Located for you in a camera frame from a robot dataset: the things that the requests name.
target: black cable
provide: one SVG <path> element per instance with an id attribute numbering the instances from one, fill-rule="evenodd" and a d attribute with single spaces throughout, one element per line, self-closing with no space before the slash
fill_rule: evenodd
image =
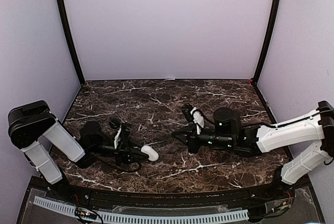
<path id="1" fill-rule="evenodd" d="M 209 147 L 209 148 L 215 151 L 224 151 L 227 149 L 227 147 Z"/>
<path id="2" fill-rule="evenodd" d="M 300 121 L 304 121 L 304 120 L 308 120 L 312 117 L 315 117 L 319 114 L 323 114 L 323 113 L 329 113 L 329 112 L 334 112 L 334 110 L 326 110 L 326 111 L 322 111 L 322 112 L 317 112 L 311 116 L 308 116 L 308 117 L 304 117 L 304 118 L 301 118 L 299 120 L 295 120 L 295 121 L 292 121 L 292 122 L 288 122 L 288 123 L 285 123 L 285 124 L 281 124 L 281 125 L 270 125 L 270 124 L 267 124 L 267 123 L 264 123 L 264 122 L 259 122 L 259 123 L 250 123 L 250 124 L 246 124 L 246 125 L 243 125 L 243 127 L 250 127 L 250 126 L 256 126 L 256 125 L 264 125 L 264 126 L 267 126 L 269 128 L 281 128 L 281 127 L 285 127 L 285 126 L 289 126 L 291 124 L 295 124 L 295 123 L 298 123 Z"/>
<path id="3" fill-rule="evenodd" d="M 122 168 L 119 168 L 117 166 L 113 166 L 107 162 L 105 162 L 104 160 L 100 159 L 99 157 L 95 156 L 94 154 L 91 154 L 93 157 L 95 157 L 99 162 L 103 163 L 104 165 L 106 165 L 107 167 L 110 167 L 112 169 L 116 169 L 116 170 L 119 170 L 121 172 L 125 172 L 125 173 L 135 173 L 135 172 L 138 172 L 140 169 L 141 169 L 141 163 L 139 161 L 136 161 L 134 163 L 137 163 L 138 164 L 138 168 L 137 169 L 134 169 L 134 170 L 125 170 L 125 169 L 122 169 Z"/>
<path id="4" fill-rule="evenodd" d="M 334 161 L 334 157 L 333 157 L 332 160 L 331 160 L 330 162 L 328 162 L 328 163 L 326 163 L 326 162 L 324 161 L 324 164 L 325 164 L 326 166 L 329 166 L 329 165 L 331 165 L 331 164 L 333 163 L 333 161 Z"/>
<path id="5" fill-rule="evenodd" d="M 281 205 L 279 205 L 279 206 L 277 206 L 277 207 L 275 207 L 275 208 L 273 208 L 272 209 L 272 211 L 269 211 L 269 212 L 267 212 L 267 213 L 265 213 L 265 214 L 263 214 L 263 215 L 259 215 L 259 216 L 249 216 L 249 218 L 250 219 L 267 219 L 267 218 L 275 218 L 275 217 L 279 217 L 279 216 L 282 216 L 282 215 L 284 215 L 291 207 L 292 207 L 292 205 L 293 205 L 293 203 L 294 203 L 294 199 L 295 199 L 295 189 L 294 189 L 294 187 L 292 187 L 292 191 L 293 191 L 293 197 L 289 197 L 289 200 L 291 201 L 290 202 L 290 205 L 289 206 L 285 206 L 285 205 L 283 205 L 283 206 L 281 206 Z M 273 215 L 273 216 L 268 216 L 268 215 L 271 215 L 271 214 L 274 214 L 279 208 L 281 208 L 281 207 L 285 207 L 285 211 L 283 211 L 283 212 L 281 212 L 280 214 L 278 214 L 278 215 Z"/>
<path id="6" fill-rule="evenodd" d="M 78 223 L 87 224 L 87 222 L 84 219 L 82 219 L 80 215 L 78 215 L 78 217 L 79 217 L 79 220 L 77 220 Z"/>
<path id="7" fill-rule="evenodd" d="M 85 207 L 85 206 L 83 206 L 83 205 L 80 205 L 80 204 L 78 204 L 78 203 L 70 202 L 70 201 L 68 201 L 68 200 L 66 200 L 66 199 L 64 199 L 64 198 L 62 198 L 56 191 L 53 190 L 52 187 L 49 187 L 49 189 L 50 189 L 55 195 L 57 195 L 60 199 L 62 199 L 63 201 L 65 201 L 65 202 L 67 202 L 67 203 L 70 203 L 70 204 L 73 204 L 73 205 L 75 205 L 76 207 L 81 207 L 81 208 L 87 209 L 88 211 L 91 211 L 91 212 L 94 213 L 97 217 L 99 217 L 99 219 L 101 220 L 101 224 L 104 224 L 101 215 L 99 215 L 98 212 L 96 212 L 95 210 L 89 209 L 89 208 L 87 208 L 87 207 Z"/>

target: wire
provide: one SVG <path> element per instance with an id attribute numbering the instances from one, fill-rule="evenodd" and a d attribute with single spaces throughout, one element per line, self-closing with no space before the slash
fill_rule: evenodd
<path id="1" fill-rule="evenodd" d="M 334 161 L 334 157 L 331 159 L 331 161 L 330 162 L 328 162 L 328 163 L 326 163 L 325 161 L 324 161 L 324 164 L 326 165 L 326 166 L 329 166 L 329 165 L 331 165 L 332 163 L 333 163 L 333 161 Z"/>
<path id="2" fill-rule="evenodd" d="M 259 215 L 259 216 L 250 216 L 249 218 L 250 219 L 263 219 L 263 218 L 275 218 L 275 217 L 279 217 L 279 216 L 282 216 L 284 215 L 293 205 L 294 203 L 294 198 L 295 198 L 295 190 L 294 188 L 292 188 L 292 191 L 293 191 L 293 197 L 291 196 L 291 194 L 289 193 L 289 191 L 286 191 L 285 193 L 289 196 L 289 200 L 290 201 L 290 205 L 287 205 L 287 202 L 283 202 L 281 203 L 279 206 L 273 208 L 271 211 L 263 214 L 263 215 Z M 280 214 L 278 215 L 273 215 L 273 216 L 269 216 L 270 214 L 273 214 L 277 211 L 281 211 L 285 209 L 285 211 L 281 212 Z"/>
<path id="3" fill-rule="evenodd" d="M 78 196 L 77 196 L 76 194 L 74 194 L 74 196 L 76 197 L 77 203 L 73 203 L 73 202 L 70 202 L 70 201 L 68 201 L 68 200 L 66 200 L 66 199 L 64 199 L 64 198 L 62 198 L 56 191 L 53 190 L 52 187 L 49 187 L 49 189 L 50 189 L 55 195 L 57 195 L 60 199 L 62 199 L 63 201 L 65 201 L 65 202 L 67 202 L 67 203 L 70 203 L 70 204 L 73 204 L 73 205 L 75 205 L 76 207 L 81 207 L 81 208 L 87 209 L 88 211 L 91 211 L 92 213 L 94 213 L 94 214 L 100 219 L 101 224 L 104 224 L 103 219 L 102 219 L 101 215 L 98 214 L 98 212 L 96 212 L 95 210 L 92 210 L 92 209 L 88 209 L 87 207 L 85 207 L 85 206 L 83 206 L 83 205 L 80 205 L 80 204 L 78 203 L 78 202 L 79 202 L 79 198 L 78 198 Z"/>
<path id="4" fill-rule="evenodd" d="M 121 172 L 125 172 L 125 173 L 135 173 L 135 172 L 138 172 L 140 169 L 141 169 L 141 163 L 139 161 L 136 161 L 134 163 L 137 163 L 138 164 L 138 168 L 134 169 L 134 170 L 125 170 L 125 169 L 122 169 L 122 168 L 119 168 L 117 166 L 113 166 L 107 162 L 105 162 L 104 160 L 100 159 L 99 157 L 91 154 L 93 157 L 95 157 L 99 162 L 103 163 L 104 165 L 106 165 L 107 167 L 109 168 L 112 168 L 112 169 L 116 169 L 116 170 L 119 170 Z"/>
<path id="5" fill-rule="evenodd" d="M 227 147 L 209 147 L 211 150 L 215 150 L 215 151 L 223 151 L 223 150 L 227 150 Z"/>
<path id="6" fill-rule="evenodd" d="M 270 124 L 267 124 L 267 123 L 264 123 L 264 122 L 259 122 L 259 123 L 246 124 L 246 125 L 243 125 L 243 127 L 250 127 L 250 126 L 256 126 L 256 125 L 264 125 L 264 126 L 269 127 L 269 128 L 281 128 L 281 127 L 285 127 L 285 126 L 289 126 L 289 125 L 298 123 L 300 121 L 311 119 L 311 118 L 313 118 L 313 117 L 315 117 L 315 116 L 317 116 L 319 114 L 329 113 L 329 112 L 334 112 L 334 110 L 325 110 L 325 111 L 322 111 L 322 112 L 317 112 L 317 113 L 315 113 L 315 114 L 313 114 L 311 116 L 304 117 L 304 118 L 301 118 L 299 120 L 295 120 L 295 121 L 292 121 L 292 122 L 284 123 L 284 124 L 281 124 L 281 125 L 277 125 L 277 124 L 270 125 Z"/>

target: gray wall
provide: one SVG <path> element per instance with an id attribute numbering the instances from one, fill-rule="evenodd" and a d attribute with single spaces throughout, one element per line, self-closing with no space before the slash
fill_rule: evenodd
<path id="1" fill-rule="evenodd" d="M 45 100 L 63 119 L 79 89 L 56 0 L 0 0 L 0 222 L 16 223 L 31 174 L 8 137 L 7 114 Z"/>
<path id="2" fill-rule="evenodd" d="M 334 105 L 334 0 L 281 0 L 259 87 L 278 121 L 327 100 Z M 298 155 L 308 144 L 291 147 Z M 310 173 L 327 223 L 334 223 L 334 166 Z"/>
<path id="3" fill-rule="evenodd" d="M 253 76 L 272 0 L 66 0 L 87 80 Z"/>

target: marble table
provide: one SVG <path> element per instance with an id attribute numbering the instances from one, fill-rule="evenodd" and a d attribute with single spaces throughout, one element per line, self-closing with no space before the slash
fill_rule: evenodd
<path id="1" fill-rule="evenodd" d="M 132 123 L 131 134 L 150 145 L 160 158 L 145 161 L 136 173 L 121 173 L 100 162 L 87 169 L 72 164 L 57 148 L 52 157 L 73 185 L 141 193 L 199 193 L 270 183 L 279 165 L 288 161 L 283 148 L 253 158 L 201 147 L 192 155 L 171 133 L 186 125 L 181 106 L 191 103 L 207 117 L 219 107 L 238 110 L 242 122 L 269 118 L 246 80 L 119 80 L 89 81 L 81 89 L 64 125 L 79 138 L 87 121 L 98 121 L 104 132 L 110 116 Z M 113 158 L 102 157 L 114 164 Z"/>

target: black metal pole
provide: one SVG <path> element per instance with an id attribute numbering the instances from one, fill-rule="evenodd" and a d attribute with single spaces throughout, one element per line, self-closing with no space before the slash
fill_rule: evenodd
<path id="1" fill-rule="evenodd" d="M 72 34 L 69 28 L 67 15 L 66 15 L 65 3 L 64 3 L 64 0 L 57 0 L 57 3 L 58 3 L 59 14 L 61 16 L 61 20 L 63 24 L 65 38 L 66 38 L 68 49 L 69 49 L 69 52 L 70 52 L 70 55 L 73 61 L 73 65 L 77 73 L 78 79 L 80 81 L 80 84 L 83 85 L 85 83 L 85 78 L 84 78 L 84 74 L 82 73 L 82 69 L 79 63 L 77 52 L 75 51 L 73 38 L 72 38 Z"/>
<path id="2" fill-rule="evenodd" d="M 275 26 L 275 21 L 276 21 L 276 16 L 277 16 L 277 11 L 278 11 L 278 6 L 279 6 L 280 0 L 272 0 L 272 5 L 271 5 L 271 11 L 269 15 L 269 21 L 268 21 L 268 27 L 265 35 L 265 40 L 262 45 L 262 50 L 260 53 L 260 58 L 257 63 L 257 67 L 255 70 L 254 77 L 251 79 L 252 82 L 257 83 L 259 81 L 263 66 L 265 64 L 266 56 L 268 53 L 269 45 L 270 45 L 270 40 L 273 32 L 273 28 Z"/>

